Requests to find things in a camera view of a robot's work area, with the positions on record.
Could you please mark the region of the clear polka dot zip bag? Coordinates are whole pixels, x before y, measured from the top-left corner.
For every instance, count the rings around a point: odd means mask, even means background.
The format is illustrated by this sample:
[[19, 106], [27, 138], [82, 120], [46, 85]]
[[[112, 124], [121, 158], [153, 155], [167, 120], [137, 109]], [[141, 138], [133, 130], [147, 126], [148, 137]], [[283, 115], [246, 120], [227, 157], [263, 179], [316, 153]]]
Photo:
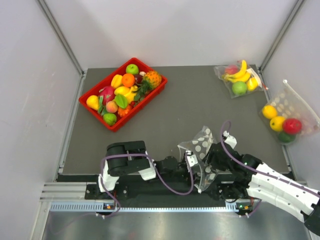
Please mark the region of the clear polka dot zip bag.
[[217, 171], [211, 170], [211, 167], [204, 160], [211, 145], [216, 142], [210, 128], [204, 126], [192, 140], [184, 141], [177, 145], [181, 161], [185, 160], [185, 151], [192, 151], [197, 157], [200, 166], [200, 181], [195, 183], [194, 187], [199, 194], [207, 190], [217, 177]]

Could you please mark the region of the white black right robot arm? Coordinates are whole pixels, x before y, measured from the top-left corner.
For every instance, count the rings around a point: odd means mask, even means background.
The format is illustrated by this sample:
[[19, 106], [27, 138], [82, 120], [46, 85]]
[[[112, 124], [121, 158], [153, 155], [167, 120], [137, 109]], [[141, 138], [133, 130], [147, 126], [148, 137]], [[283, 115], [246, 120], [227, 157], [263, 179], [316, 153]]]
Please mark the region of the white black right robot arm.
[[235, 177], [239, 198], [260, 199], [296, 217], [312, 233], [320, 234], [320, 192], [280, 174], [250, 154], [239, 154], [224, 142], [212, 144], [203, 157], [214, 170]]

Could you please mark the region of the green fake fruit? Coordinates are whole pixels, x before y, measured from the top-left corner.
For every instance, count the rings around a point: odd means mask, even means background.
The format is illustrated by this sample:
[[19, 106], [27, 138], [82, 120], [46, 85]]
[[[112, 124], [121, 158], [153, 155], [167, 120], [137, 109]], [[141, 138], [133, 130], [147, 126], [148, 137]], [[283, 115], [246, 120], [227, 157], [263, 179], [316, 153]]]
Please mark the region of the green fake fruit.
[[128, 106], [128, 100], [122, 94], [116, 95], [114, 98], [114, 101], [118, 105], [119, 108], [125, 109]]

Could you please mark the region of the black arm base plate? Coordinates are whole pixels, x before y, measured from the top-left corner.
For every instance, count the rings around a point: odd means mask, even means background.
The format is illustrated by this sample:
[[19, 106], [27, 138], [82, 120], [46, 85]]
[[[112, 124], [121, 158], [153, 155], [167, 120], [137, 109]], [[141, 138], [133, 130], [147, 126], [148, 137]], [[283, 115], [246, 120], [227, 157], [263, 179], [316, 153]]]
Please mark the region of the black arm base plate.
[[[165, 175], [165, 184], [173, 190], [186, 193], [191, 188], [191, 179], [187, 176], [177, 177]], [[222, 178], [218, 176], [209, 187], [200, 192], [197, 187], [194, 187], [189, 197], [210, 197], [213, 200], [228, 200], [228, 199], [249, 199], [246, 188], [240, 182], [232, 183], [221, 182]], [[110, 193], [117, 200], [129, 200], [138, 196], [178, 196], [170, 191], [159, 178], [144, 181], [139, 175], [122, 176], [116, 182], [114, 190]], [[103, 192], [98, 183], [89, 184], [86, 187], [84, 198], [86, 200], [107, 200], [110, 198], [106, 192]]]

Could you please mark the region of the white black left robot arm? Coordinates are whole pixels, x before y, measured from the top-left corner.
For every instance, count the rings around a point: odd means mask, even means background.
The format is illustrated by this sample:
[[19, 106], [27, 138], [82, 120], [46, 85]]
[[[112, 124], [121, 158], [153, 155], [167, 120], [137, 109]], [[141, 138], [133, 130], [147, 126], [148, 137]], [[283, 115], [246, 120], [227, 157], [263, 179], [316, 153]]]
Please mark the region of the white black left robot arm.
[[195, 163], [191, 151], [185, 152], [184, 159], [168, 156], [156, 161], [150, 157], [142, 140], [112, 143], [107, 146], [100, 163], [96, 192], [102, 198], [109, 198], [121, 177], [138, 173], [146, 183], [161, 183], [172, 193], [186, 196], [194, 189], [192, 167]]

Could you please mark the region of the red peach fake fruit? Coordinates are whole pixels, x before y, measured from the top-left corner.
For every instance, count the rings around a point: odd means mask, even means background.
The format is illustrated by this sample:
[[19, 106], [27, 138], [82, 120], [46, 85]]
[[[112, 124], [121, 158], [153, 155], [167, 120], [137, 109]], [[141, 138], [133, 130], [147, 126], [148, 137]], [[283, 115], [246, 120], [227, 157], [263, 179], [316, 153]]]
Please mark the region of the red peach fake fruit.
[[118, 111], [118, 105], [115, 101], [109, 101], [105, 105], [105, 109], [108, 113], [115, 114]]

